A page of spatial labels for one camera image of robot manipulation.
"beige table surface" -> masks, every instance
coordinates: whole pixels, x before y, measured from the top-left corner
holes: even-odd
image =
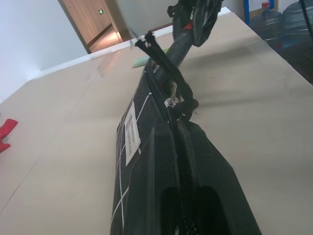
[[[126,48],[32,80],[0,105],[0,123],[20,122],[0,154],[0,235],[109,233],[116,127],[140,55]],[[262,233],[313,234],[312,86],[233,13],[181,72],[200,103],[192,121],[234,167]]]

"white label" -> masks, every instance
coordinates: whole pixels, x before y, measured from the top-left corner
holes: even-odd
[[[125,118],[126,165],[132,160],[140,146],[140,137],[136,122],[135,104],[132,103]]]

